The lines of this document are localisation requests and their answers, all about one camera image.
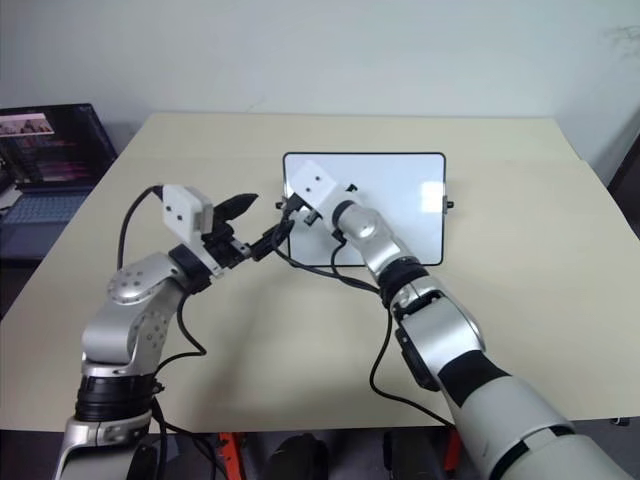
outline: table surface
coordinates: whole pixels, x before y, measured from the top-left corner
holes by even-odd
[[[214,202],[260,198],[234,222],[252,242],[278,219],[288,151],[440,151],[456,207],[431,269],[475,314],[489,355],[571,419],[640,415],[638,240],[550,119],[156,114],[93,191],[0,324],[0,427],[62,430],[80,381],[80,337],[105,298],[124,212],[147,185]],[[176,239],[147,200],[126,261]],[[352,273],[366,278],[362,269]],[[167,420],[199,431],[431,424],[367,382],[386,316],[366,292],[245,262],[186,305],[209,351],[163,371]],[[189,349],[175,324],[165,355]],[[379,384],[449,417],[392,341]]]

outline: black cable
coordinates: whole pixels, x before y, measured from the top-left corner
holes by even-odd
[[[178,306],[176,308],[176,322],[178,324],[178,329],[180,330],[180,333],[182,334],[182,336],[191,344],[193,345],[193,347],[197,350],[196,352],[182,352],[182,353],[177,353],[175,355],[170,356],[169,358],[164,359],[162,362],[160,362],[160,365],[158,365],[158,368],[156,369],[156,376],[158,375],[158,373],[160,372],[160,370],[162,370],[164,367],[166,367],[168,364],[170,364],[171,362],[174,362],[176,360],[179,360],[180,358],[186,358],[186,357],[204,357],[207,354],[207,350],[200,344],[200,342],[198,342],[193,335],[191,335],[191,333],[189,333],[189,330],[187,330],[187,327],[184,324],[184,318],[182,316],[182,311],[184,310],[184,304],[187,301],[187,299],[191,296],[191,293],[189,291],[185,291],[184,294],[182,295],[182,297],[180,298],[180,302],[178,302]]]
[[[343,249],[346,246],[346,241],[341,241],[340,244],[333,250],[333,252],[331,252],[331,262],[330,262],[330,266],[331,266],[331,274],[328,274],[327,272],[324,272],[322,270],[317,270],[313,267],[309,267],[308,265],[304,265],[296,260],[293,260],[291,257],[285,255],[283,252],[281,252],[280,250],[278,250],[277,248],[277,233],[279,233],[280,228],[282,227],[282,225],[284,224],[284,222],[287,220],[288,215],[285,212],[285,214],[282,217],[282,221],[280,222],[280,225],[278,226],[278,228],[276,228],[273,232],[273,235],[271,237],[271,246],[273,247],[273,250],[278,254],[278,256],[280,256],[281,258],[283,258],[287,263],[289,263],[290,265],[294,266],[294,267],[298,267],[301,268],[302,270],[311,272],[311,273],[315,273],[317,275],[322,275],[322,276],[327,276],[327,277],[331,277],[331,278],[335,278],[337,280],[340,280],[342,283],[344,283],[345,285],[349,286],[349,287],[353,287],[353,288],[358,288],[361,290],[365,290],[368,292],[372,292],[375,294],[379,293],[379,289],[374,287],[373,285],[364,282],[360,279],[357,278],[353,278],[353,277],[348,277],[345,275],[340,274],[340,272],[338,271],[338,268],[336,266],[336,257],[338,255],[338,253],[340,252],[341,249]],[[380,390],[380,388],[378,388],[378,386],[376,385],[375,382],[375,376],[376,376],[376,372],[378,370],[378,367],[380,366],[380,362],[382,362],[382,359],[384,357],[384,354],[387,351],[387,347],[389,346],[389,341],[391,339],[391,331],[393,329],[393,316],[391,315],[391,312],[387,311],[387,331],[385,334],[385,338],[384,341],[382,342],[382,347],[380,348],[380,351],[378,352],[378,356],[376,357],[375,361],[373,362],[373,365],[371,366],[371,372],[369,373],[369,386],[371,387],[371,390],[373,390],[374,393],[376,393],[377,395],[380,395],[383,398],[386,398],[387,400],[393,400],[396,402],[400,402],[400,403],[404,403],[405,405],[409,405],[410,407],[413,407],[419,411],[421,411],[422,413],[428,415],[429,417],[433,418],[434,420],[442,423],[444,426],[446,427],[454,427],[454,425],[449,422],[448,420],[442,418],[440,415],[438,415],[435,412],[432,412],[431,410],[429,410],[428,408],[423,407],[422,405],[420,405],[419,403],[416,403],[412,400],[409,400],[408,398],[404,398],[401,397],[399,395],[394,395],[392,393],[388,393],[385,392],[383,390]]]
[[[384,357],[384,354],[387,351],[387,347],[389,346],[389,340],[391,339],[392,328],[393,328],[393,316],[391,315],[391,312],[387,311],[387,332],[385,333],[384,341],[382,342],[382,347],[380,347],[378,356],[373,362],[373,365],[371,366],[371,372],[369,373],[369,386],[371,387],[371,390],[373,390],[375,393],[377,393],[381,397],[384,397],[388,400],[394,400],[396,402],[404,403],[405,405],[409,405],[410,407],[420,410],[422,413],[429,415],[434,420],[437,420],[438,422],[442,423],[445,427],[454,428],[455,427],[454,424],[451,423],[449,420],[442,418],[437,413],[432,412],[428,408],[423,407],[419,403],[416,403],[404,397],[400,397],[399,395],[393,395],[392,393],[387,393],[383,390],[380,390],[376,385],[376,381],[375,381],[376,372],[378,371],[380,362],[382,361],[382,358]]]
[[[146,188],[140,195],[138,195],[138,197],[133,201],[133,203],[127,210],[127,213],[125,214],[124,219],[122,221],[122,226],[120,228],[120,235],[118,237],[118,254],[117,254],[118,270],[122,268],[124,263],[124,246],[125,246],[125,240],[127,237],[127,228],[129,226],[129,222],[131,221],[131,217],[135,213],[138,206],[142,203],[142,201],[146,197],[149,196],[150,193],[155,192],[158,195],[160,195],[160,193],[158,192],[159,192],[159,189],[161,188],[162,188],[161,185],[155,185],[155,186]],[[166,360],[164,360],[158,365],[158,368],[156,369],[156,375],[162,368],[164,368],[169,363],[175,360],[178,360],[184,357],[204,356],[207,354],[207,350],[193,337],[193,335],[191,335],[191,333],[187,330],[184,324],[184,318],[183,318],[184,305],[185,305],[185,302],[187,301],[187,298],[189,298],[190,295],[191,295],[191,292],[187,290],[184,292],[184,294],[180,298],[180,301],[178,302],[178,306],[176,308],[176,317],[177,317],[177,323],[178,323],[178,328],[180,330],[180,333],[182,333],[182,335],[187,339],[189,343],[191,343],[191,345],[193,345],[196,348],[197,351],[179,353],[177,355],[173,355],[167,358]],[[158,402],[158,399],[156,397],[154,397],[151,402],[151,414],[153,418],[156,420],[156,422],[158,423],[158,427],[160,429],[160,452],[159,452],[159,459],[158,459],[158,468],[156,471],[156,480],[162,480],[164,478],[165,471],[166,471],[167,444],[168,444],[167,429],[173,430],[176,433],[179,433],[191,438],[195,448],[207,460],[211,462],[211,479],[212,480],[215,480],[217,470],[220,470],[223,476],[225,477],[225,479],[227,479],[227,472],[225,471],[224,467],[217,461],[216,455],[215,455],[215,449],[214,447],[211,446],[209,441],[195,433],[192,433],[188,430],[182,429],[180,427],[177,427],[175,425],[168,423],[164,418],[164,415],[162,413],[162,408],[160,407],[160,403]]]
[[[353,288],[359,288],[360,290],[365,290],[367,292],[375,293],[376,295],[378,295],[380,293],[380,290],[370,283],[359,280],[357,278],[344,276],[340,272],[338,272],[338,267],[336,266],[336,257],[338,256],[338,252],[340,252],[340,250],[342,250],[346,245],[346,240],[342,241],[336,248],[333,249],[333,252],[331,252],[331,271],[337,277],[337,279],[345,285]]]
[[[149,196],[150,193],[153,193],[154,190],[161,188],[161,185],[154,185],[151,187],[145,188],[138,198],[136,198],[127,213],[124,215],[124,219],[122,220],[122,226],[120,227],[120,236],[118,237],[118,256],[117,256],[117,269],[120,270],[124,263],[124,241],[127,238],[127,228],[129,227],[129,222],[131,221],[131,217],[133,213],[136,211],[138,206],[142,203],[142,201]]]
[[[158,427],[160,428],[160,454],[158,458],[158,469],[156,470],[156,480],[163,480],[167,465],[167,423],[164,420],[162,408],[160,408],[160,403],[158,403],[156,397],[153,397],[151,401],[151,415],[155,421],[158,422]]]
[[[198,434],[198,433],[190,432],[189,430],[185,430],[184,428],[177,427],[168,422],[166,424],[169,430],[172,430],[179,435],[184,435],[185,437],[190,438],[191,441],[193,442],[193,445],[200,452],[200,454],[211,462],[211,479],[212,480],[216,478],[216,470],[220,470],[220,473],[222,473],[225,480],[227,480],[228,478],[227,472],[225,468],[222,466],[222,464],[220,464],[220,462],[218,462],[218,460],[216,459],[215,449],[213,448],[209,440],[207,440],[206,434]]]
[[[276,255],[278,255],[280,258],[282,258],[285,262],[287,262],[292,267],[299,268],[301,270],[304,270],[305,272],[313,273],[315,275],[320,275],[321,277],[333,278],[333,279],[336,279],[336,280],[340,280],[341,282],[345,282],[345,280],[346,280],[346,281],[352,283],[352,284],[347,283],[347,285],[349,285],[349,286],[352,286],[354,288],[359,288],[361,290],[370,291],[370,292],[373,292],[373,293],[376,293],[376,294],[378,293],[378,289],[376,287],[374,287],[373,285],[368,284],[367,282],[363,282],[362,280],[360,280],[358,278],[348,277],[346,275],[340,275],[339,273],[336,274],[336,273],[333,273],[333,272],[325,272],[324,270],[320,270],[320,269],[315,268],[315,267],[310,267],[309,265],[305,265],[304,263],[300,263],[297,260],[294,260],[289,255],[287,255],[286,253],[281,251],[278,248],[278,240],[277,239],[279,237],[280,230],[282,229],[284,223],[289,218],[290,214],[291,214],[291,212],[285,212],[282,215],[282,220],[280,221],[278,226],[273,230],[273,233],[271,235],[271,248],[276,253]]]

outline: laptop screen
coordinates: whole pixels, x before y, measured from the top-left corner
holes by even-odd
[[[19,187],[95,185],[116,158],[90,104],[0,109],[0,157]]]

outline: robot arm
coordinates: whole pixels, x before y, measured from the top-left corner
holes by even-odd
[[[155,450],[140,441],[149,430],[151,406],[171,318],[186,298],[236,265],[272,251],[272,232],[253,245],[234,237],[227,223],[257,195],[212,203],[195,189],[162,188],[165,224],[182,244],[120,269],[107,300],[82,336],[82,380],[75,415],[67,421],[55,480],[152,478]],[[284,226],[279,244],[292,222]]]
[[[309,162],[293,191],[362,255],[398,323],[396,337],[418,384],[441,390],[484,478],[628,479],[596,444],[574,432],[527,383],[494,365],[472,315],[420,265],[380,214]]]

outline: small whiteboard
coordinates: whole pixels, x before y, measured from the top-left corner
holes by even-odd
[[[345,189],[354,184],[363,206],[380,212],[423,265],[442,263],[444,238],[445,157],[441,153],[287,153],[284,194],[293,191],[287,179],[307,160],[322,167]],[[311,227],[303,220],[308,209],[294,213],[289,253],[301,263],[328,266],[338,246],[322,221]],[[351,246],[336,258],[340,266],[363,265]]]

